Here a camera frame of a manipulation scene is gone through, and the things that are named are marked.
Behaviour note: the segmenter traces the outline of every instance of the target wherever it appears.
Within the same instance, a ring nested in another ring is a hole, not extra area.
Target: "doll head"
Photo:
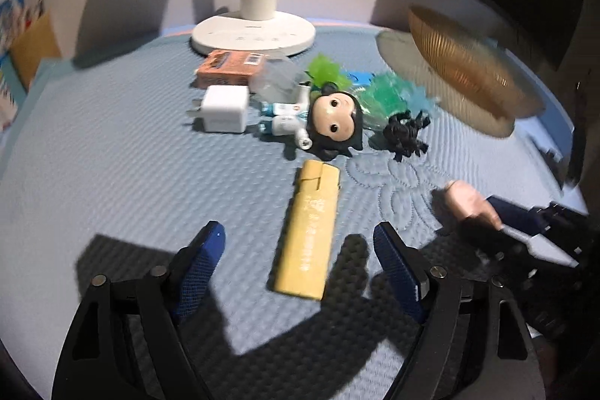
[[[362,109],[358,101],[335,84],[325,84],[308,114],[308,131],[314,146],[331,156],[362,150]]]

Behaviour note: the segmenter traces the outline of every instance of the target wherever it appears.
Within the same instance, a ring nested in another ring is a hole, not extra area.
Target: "doll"
[[[322,159],[330,160],[339,153],[351,156],[349,148],[362,150],[362,109],[350,94],[326,83],[310,103],[310,83],[300,84],[298,103],[265,104],[263,115],[272,121],[259,124],[262,134],[275,136],[294,134],[296,145],[313,148]]]

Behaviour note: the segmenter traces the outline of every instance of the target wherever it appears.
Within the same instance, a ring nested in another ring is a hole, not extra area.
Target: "barcode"
[[[262,57],[263,55],[261,55],[260,53],[251,53],[250,55],[248,55],[248,58],[246,58],[244,65],[258,65],[262,60]]]

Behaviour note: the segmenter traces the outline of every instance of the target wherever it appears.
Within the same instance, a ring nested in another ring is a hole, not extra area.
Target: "white power adapter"
[[[202,99],[193,101],[199,109],[187,114],[202,118],[206,132],[243,133],[248,121],[249,99],[247,85],[211,85]]]

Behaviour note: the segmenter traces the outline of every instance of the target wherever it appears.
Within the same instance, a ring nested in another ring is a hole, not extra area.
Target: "orange box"
[[[262,53],[215,49],[195,71],[196,86],[247,85],[255,92],[265,63],[266,55]]]

